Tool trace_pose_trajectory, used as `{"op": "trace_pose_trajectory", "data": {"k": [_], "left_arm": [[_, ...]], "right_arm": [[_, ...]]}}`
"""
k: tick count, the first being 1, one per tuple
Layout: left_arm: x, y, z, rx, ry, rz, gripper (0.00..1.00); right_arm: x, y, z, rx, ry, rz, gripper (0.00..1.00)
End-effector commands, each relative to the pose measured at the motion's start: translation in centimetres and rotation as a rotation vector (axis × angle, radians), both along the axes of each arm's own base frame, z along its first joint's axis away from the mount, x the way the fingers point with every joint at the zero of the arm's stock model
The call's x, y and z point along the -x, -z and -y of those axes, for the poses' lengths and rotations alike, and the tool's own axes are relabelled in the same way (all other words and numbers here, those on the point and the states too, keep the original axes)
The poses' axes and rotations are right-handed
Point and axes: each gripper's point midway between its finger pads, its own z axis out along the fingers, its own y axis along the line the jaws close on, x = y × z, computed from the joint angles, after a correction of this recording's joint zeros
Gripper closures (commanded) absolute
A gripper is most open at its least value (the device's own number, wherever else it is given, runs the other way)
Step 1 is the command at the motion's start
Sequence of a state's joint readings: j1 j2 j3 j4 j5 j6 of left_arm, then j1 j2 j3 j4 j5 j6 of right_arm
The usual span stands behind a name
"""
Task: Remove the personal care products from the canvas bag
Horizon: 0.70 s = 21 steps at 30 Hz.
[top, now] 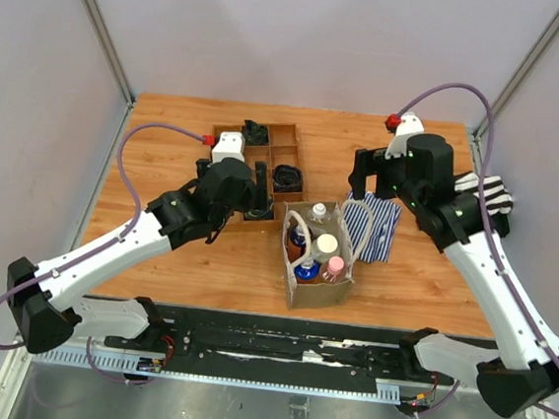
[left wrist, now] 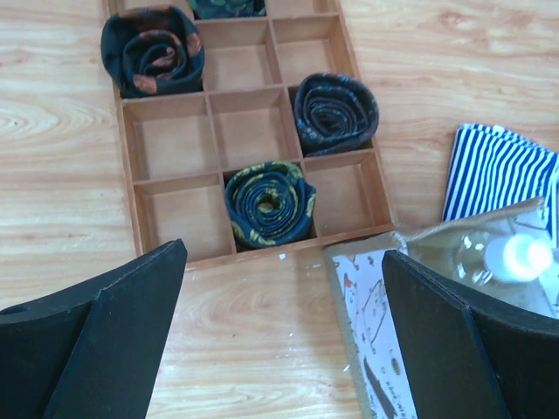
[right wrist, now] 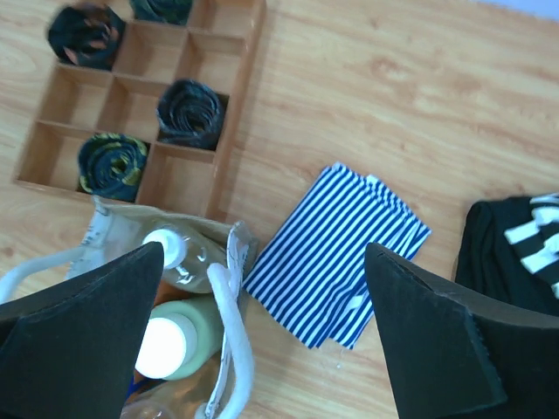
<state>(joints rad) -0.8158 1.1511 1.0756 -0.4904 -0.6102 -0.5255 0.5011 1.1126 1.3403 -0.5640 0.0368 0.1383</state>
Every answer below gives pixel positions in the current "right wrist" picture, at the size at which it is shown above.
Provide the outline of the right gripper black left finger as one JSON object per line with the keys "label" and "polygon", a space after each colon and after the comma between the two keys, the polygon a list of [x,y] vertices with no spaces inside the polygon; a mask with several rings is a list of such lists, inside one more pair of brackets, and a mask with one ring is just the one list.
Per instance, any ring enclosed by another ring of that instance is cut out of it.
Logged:
{"label": "right gripper black left finger", "polygon": [[1,306],[3,418],[117,418],[162,277],[150,243]]}

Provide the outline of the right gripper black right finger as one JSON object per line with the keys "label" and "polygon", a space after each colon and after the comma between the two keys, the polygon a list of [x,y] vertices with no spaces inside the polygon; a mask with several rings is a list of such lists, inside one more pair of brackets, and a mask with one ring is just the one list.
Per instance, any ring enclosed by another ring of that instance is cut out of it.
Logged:
{"label": "right gripper black right finger", "polygon": [[364,267],[402,418],[555,418],[558,320],[441,278],[380,244]]}

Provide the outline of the clear bottle white cap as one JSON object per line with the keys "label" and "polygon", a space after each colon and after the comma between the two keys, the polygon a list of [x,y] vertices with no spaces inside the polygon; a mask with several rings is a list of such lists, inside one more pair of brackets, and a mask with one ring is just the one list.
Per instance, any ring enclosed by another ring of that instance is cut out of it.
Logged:
{"label": "clear bottle white cap", "polygon": [[165,283],[186,292],[212,292],[207,269],[214,263],[226,264],[222,247],[191,228],[172,225],[151,230],[141,243],[151,242],[162,245]]}

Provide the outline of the blue white striped cloth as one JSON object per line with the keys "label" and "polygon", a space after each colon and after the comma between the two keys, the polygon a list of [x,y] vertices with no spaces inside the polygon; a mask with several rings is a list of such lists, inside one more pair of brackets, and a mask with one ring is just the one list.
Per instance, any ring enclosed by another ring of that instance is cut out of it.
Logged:
{"label": "blue white striped cloth", "polygon": [[430,234],[381,180],[337,162],[323,169],[262,250],[244,288],[306,347],[334,340],[352,349],[374,314],[367,245],[411,260]]}

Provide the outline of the wooden compartment tray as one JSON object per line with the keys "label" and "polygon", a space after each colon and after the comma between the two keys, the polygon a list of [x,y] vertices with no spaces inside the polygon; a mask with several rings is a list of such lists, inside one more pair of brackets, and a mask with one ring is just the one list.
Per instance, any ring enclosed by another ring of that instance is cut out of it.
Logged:
{"label": "wooden compartment tray", "polygon": [[[79,184],[79,149],[97,133],[125,134],[148,149],[135,203],[220,218],[266,12],[263,1],[197,1],[184,26],[129,19],[109,71],[54,65],[14,182],[87,198]],[[164,139],[156,108],[179,79],[207,85],[222,103],[224,124],[212,149]]]}

